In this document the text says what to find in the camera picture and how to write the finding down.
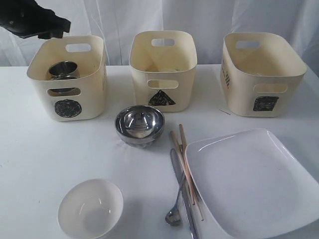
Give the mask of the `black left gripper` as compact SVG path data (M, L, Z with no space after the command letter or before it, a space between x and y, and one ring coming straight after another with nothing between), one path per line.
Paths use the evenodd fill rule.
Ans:
M22 38L62 38L70 32L71 22L59 17L51 9L41 7L34 0L2 0L0 26Z

